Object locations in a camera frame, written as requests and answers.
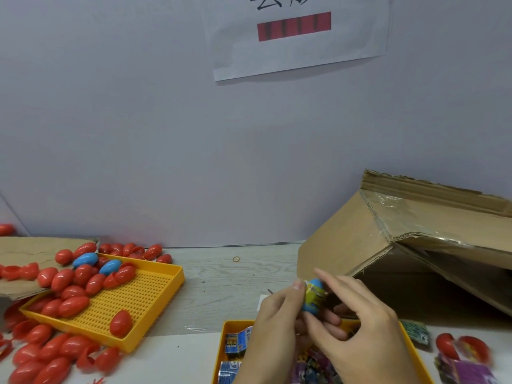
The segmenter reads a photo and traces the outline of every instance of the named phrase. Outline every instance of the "yellow tray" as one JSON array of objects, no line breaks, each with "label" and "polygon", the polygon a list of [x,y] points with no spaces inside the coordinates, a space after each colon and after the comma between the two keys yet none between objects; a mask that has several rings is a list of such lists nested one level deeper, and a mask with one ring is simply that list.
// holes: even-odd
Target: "yellow tray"
[{"label": "yellow tray", "polygon": [[[224,344],[226,342],[225,341],[226,334],[240,333],[240,331],[248,328],[249,326],[252,326],[253,324],[254,324],[254,321],[226,321],[226,322],[224,322],[224,326],[222,327],[221,341],[219,343],[219,350],[217,352],[217,361],[215,362],[214,376],[211,379],[211,384],[218,384],[219,368],[221,367],[221,362],[228,360],[226,353],[224,352]],[[341,328],[343,330],[349,332],[351,329],[355,328],[358,325],[359,325],[359,321],[355,321],[353,319],[344,319],[343,323],[341,325]],[[423,363],[423,360],[421,359],[418,352],[416,351],[416,348],[414,347],[411,339],[409,338],[409,336],[407,336],[406,330],[403,328],[402,324],[400,324],[400,328],[402,329],[402,335],[406,341],[407,350],[409,351],[409,354],[411,355],[411,358],[413,360],[414,368],[416,369],[416,373],[418,374],[420,383],[421,384],[434,384],[434,381],[432,380],[432,377],[430,377],[430,374],[429,374],[428,370],[426,369],[425,364]]]},{"label": "yellow tray", "polygon": [[[20,311],[40,323],[52,325],[55,329],[83,334],[102,345],[117,346],[125,353],[130,353],[185,281],[183,268],[135,258],[107,254],[101,256],[133,263],[137,267],[137,275],[117,288],[101,290],[91,299],[86,310],[72,318],[56,319],[27,310],[29,305],[51,291],[42,292],[30,299]],[[123,309],[130,313],[133,326],[125,338],[117,338],[110,333],[109,325],[113,316]]]}]

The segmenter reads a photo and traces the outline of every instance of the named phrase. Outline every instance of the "fingernail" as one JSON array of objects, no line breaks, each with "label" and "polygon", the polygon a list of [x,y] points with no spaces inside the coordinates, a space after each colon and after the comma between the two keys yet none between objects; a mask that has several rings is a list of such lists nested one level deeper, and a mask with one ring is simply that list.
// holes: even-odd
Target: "fingernail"
[{"label": "fingernail", "polygon": [[304,280],[301,279],[295,279],[295,282],[293,282],[293,289],[300,290],[304,286]]}]

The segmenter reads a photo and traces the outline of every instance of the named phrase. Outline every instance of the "hand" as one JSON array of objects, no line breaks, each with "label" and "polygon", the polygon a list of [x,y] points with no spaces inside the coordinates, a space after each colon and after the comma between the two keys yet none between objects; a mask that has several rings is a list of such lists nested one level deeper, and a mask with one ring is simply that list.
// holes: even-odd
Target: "hand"
[{"label": "hand", "polygon": [[291,287],[262,301],[234,384],[289,382],[292,365],[297,361],[295,320],[305,292],[306,285],[297,279]]},{"label": "hand", "polygon": [[343,337],[336,328],[341,319],[334,313],[323,313],[326,323],[308,312],[303,316],[311,340],[334,365],[343,383],[419,384],[396,313],[360,280],[334,277],[319,269],[315,272],[343,302],[337,310],[350,309],[361,321],[355,336],[339,341]]}]

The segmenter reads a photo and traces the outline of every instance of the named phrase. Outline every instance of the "red barcode strip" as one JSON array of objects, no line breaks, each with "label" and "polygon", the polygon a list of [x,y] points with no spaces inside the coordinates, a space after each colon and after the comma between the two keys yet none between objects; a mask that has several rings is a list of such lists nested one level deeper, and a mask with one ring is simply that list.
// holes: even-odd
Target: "red barcode strip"
[{"label": "red barcode strip", "polygon": [[258,24],[258,40],[266,41],[289,36],[331,30],[331,12],[294,17]]}]

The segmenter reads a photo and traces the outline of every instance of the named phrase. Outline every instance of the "cardboard box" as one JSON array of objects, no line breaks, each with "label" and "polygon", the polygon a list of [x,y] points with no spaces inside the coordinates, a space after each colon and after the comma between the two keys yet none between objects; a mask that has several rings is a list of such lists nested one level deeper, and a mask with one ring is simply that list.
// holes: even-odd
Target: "cardboard box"
[{"label": "cardboard box", "polygon": [[298,276],[314,277],[314,267],[363,279],[404,319],[509,326],[512,202],[366,170],[358,192],[301,245]]},{"label": "cardboard box", "polygon": [[[0,237],[0,264],[23,266],[29,263],[39,264],[39,269],[62,267],[55,263],[55,253],[61,249],[75,251],[86,242],[97,243],[95,239],[84,238],[52,238],[52,237]],[[6,281],[0,278],[0,297],[12,300],[23,299],[38,294],[45,289],[36,281]]]}]

